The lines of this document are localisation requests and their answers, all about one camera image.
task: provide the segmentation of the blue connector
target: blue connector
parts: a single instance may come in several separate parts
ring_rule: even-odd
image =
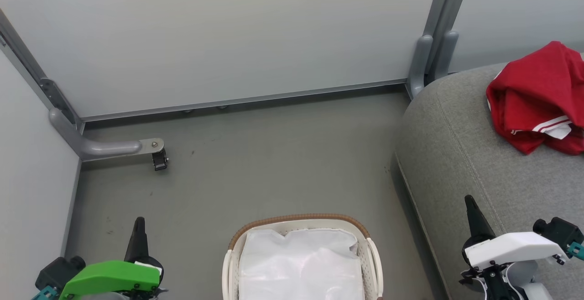
[[[52,287],[45,287],[32,300],[57,300],[59,295]]]
[[[584,246],[577,242],[572,242],[572,245],[568,248],[568,254],[571,254],[580,260],[584,260]]]

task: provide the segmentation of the sofa seam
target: sofa seam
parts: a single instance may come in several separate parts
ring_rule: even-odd
[[[420,227],[422,228],[422,232],[424,233],[424,237],[426,238],[426,241],[428,242],[428,246],[430,247],[430,252],[432,254],[432,258],[434,258],[434,264],[436,264],[436,269],[438,269],[438,275],[440,275],[440,279],[442,280],[442,285],[444,285],[444,291],[446,291],[446,296],[450,300],[452,300],[450,288],[448,287],[448,283],[446,282],[446,277],[444,275],[444,272],[442,272],[442,267],[440,266],[440,261],[438,261],[438,255],[436,254],[436,251],[434,250],[434,245],[432,245],[432,240],[430,240],[430,235],[428,234],[428,230],[426,229],[426,225],[424,224],[424,220],[422,219],[422,215],[420,213],[420,210],[417,208],[416,199],[413,197],[413,192],[409,186],[409,182],[407,182],[407,177],[406,177],[405,173],[403,173],[403,169],[402,169],[401,162],[400,162],[400,157],[398,156],[397,152],[395,153],[395,156],[396,156],[396,161],[398,163],[398,168],[400,169],[400,173],[403,177],[403,183],[405,183],[405,188],[407,190],[407,194],[409,195],[409,198],[412,201],[413,209],[416,211],[418,222],[420,224]]]
[[[465,158],[465,160],[464,160],[465,165],[467,165],[467,167],[469,167],[471,169],[471,172],[473,173],[473,181],[474,181],[475,185],[479,187],[480,191],[482,192],[482,196],[483,196],[484,200],[489,204],[490,208],[492,209],[492,212],[495,214],[495,216],[493,216],[493,214],[491,213],[490,216],[492,218],[494,218],[495,221],[497,221],[499,223],[499,227],[500,227],[502,233],[505,233],[506,232],[505,226],[503,225],[503,222],[501,221],[501,217],[499,217],[499,213],[497,213],[495,206],[493,205],[492,201],[490,200],[490,196],[487,193],[485,186],[482,183],[482,180],[480,180],[479,173],[478,173],[478,171],[476,171],[476,168],[474,167],[473,161],[470,159],[469,153],[464,148],[460,138],[454,132],[454,128],[452,127],[450,120],[448,119],[448,117],[446,116],[446,113],[444,112],[444,108],[442,107],[442,101],[440,100],[440,98],[438,96],[439,90],[440,89],[438,89],[435,92],[435,97],[436,97],[436,102],[438,103],[438,108],[440,109],[440,113],[442,114],[442,118],[446,122],[446,125],[448,127],[448,131],[450,132],[450,134],[453,136],[456,143],[458,144],[459,152],[461,152],[461,154]]]

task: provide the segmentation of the gray sofa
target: gray sofa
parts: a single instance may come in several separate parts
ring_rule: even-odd
[[[497,235],[532,230],[554,216],[584,227],[584,157],[541,146],[526,156],[495,133],[485,90],[505,65],[444,77],[427,86],[403,117],[396,147],[401,173],[446,291],[481,299],[458,283],[468,269],[464,196],[471,194]],[[542,260],[538,279],[554,300],[584,298],[584,262]]]

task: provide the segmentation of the metal frame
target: metal frame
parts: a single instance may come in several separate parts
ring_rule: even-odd
[[[442,14],[442,8],[446,0],[432,0],[432,5],[430,6],[430,12],[428,13],[428,19],[426,21],[426,27],[424,28],[423,35],[431,35],[434,37],[434,31],[438,25],[440,15]]]
[[[85,123],[81,128],[81,133],[85,129]],[[77,171],[75,171],[75,181],[73,182],[73,194],[71,195],[71,202],[69,203],[69,212],[67,213],[67,221],[65,223],[65,235],[63,235],[63,244],[61,245],[61,252],[59,256],[65,256],[67,249],[67,241],[69,240],[69,231],[71,230],[71,219],[73,218],[73,206],[75,205],[75,196],[77,196],[77,185],[79,185],[79,175],[81,174],[81,159],[77,161]]]
[[[160,138],[127,142],[94,142],[77,132],[65,115],[57,108],[51,108],[48,113],[48,119],[51,125],[61,134],[61,137],[65,139],[67,144],[84,162],[112,157],[154,154],[164,149],[164,141]]]
[[[380,82],[371,82],[371,83],[364,83],[364,84],[337,86],[334,88],[305,90],[305,91],[299,91],[299,92],[289,92],[287,94],[276,94],[276,95],[267,95],[267,96],[257,96],[257,97],[251,97],[251,98],[242,98],[242,99],[238,99],[238,100],[221,100],[221,101],[206,102],[206,103],[201,103],[201,104],[191,104],[191,105],[169,106],[169,107],[161,107],[161,108],[144,109],[141,111],[124,111],[121,113],[81,117],[81,120],[84,122],[94,122],[94,121],[105,121],[105,120],[111,120],[111,119],[120,119],[120,118],[124,118],[124,117],[153,115],[153,114],[159,114],[159,113],[171,113],[173,111],[191,111],[193,109],[210,108],[210,107],[225,108],[229,105],[248,104],[251,102],[259,102],[259,101],[267,101],[267,100],[282,100],[282,99],[286,99],[286,98],[295,98],[295,97],[301,97],[301,96],[330,94],[333,92],[376,88],[378,86],[398,85],[398,84],[404,84],[404,83],[406,83],[406,81],[407,81],[406,78],[402,78],[402,79],[393,79],[390,81],[380,81]]]
[[[444,5],[442,6],[442,11],[440,12],[440,17],[438,18],[436,29],[433,33],[434,44],[432,44],[432,48],[430,49],[430,56],[426,65],[426,73],[431,76],[427,79],[428,82],[436,79],[432,77],[442,75],[445,66],[446,73],[448,73],[450,58],[454,53],[456,40],[458,40],[458,33],[454,36],[450,31],[454,26],[454,21],[459,13],[462,2],[463,0],[444,0]]]
[[[433,39],[430,35],[422,36],[417,40],[405,86],[407,95],[411,100],[424,88],[424,69],[428,63],[432,42]]]
[[[49,110],[48,118],[52,126],[81,161],[152,154],[155,169],[166,168],[168,159],[164,150],[164,141],[160,138],[129,142],[94,142],[83,137],[81,133],[85,126],[84,121],[79,119],[57,84],[42,71],[2,10],[0,10],[0,46],[2,46],[2,52],[6,53],[10,62]]]

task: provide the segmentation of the white stripe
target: white stripe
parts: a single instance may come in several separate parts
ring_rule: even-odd
[[[551,126],[551,127],[545,127],[540,132],[546,132],[548,130],[553,130],[553,129],[557,128],[557,127],[560,127],[560,126],[566,125],[566,124],[570,124],[570,123],[572,123],[572,121],[568,120],[568,121],[565,121],[565,122],[562,122],[562,123],[558,123],[558,124],[556,124],[554,126]]]
[[[558,122],[561,122],[561,121],[564,121],[567,119],[568,119],[568,117],[566,115],[563,115],[561,117],[556,117],[555,119],[550,119],[549,121],[545,121],[544,123],[540,123],[540,124],[536,125],[536,127],[534,127],[532,131],[537,132],[542,127],[547,127],[547,126],[552,125],[553,123],[558,123]]]

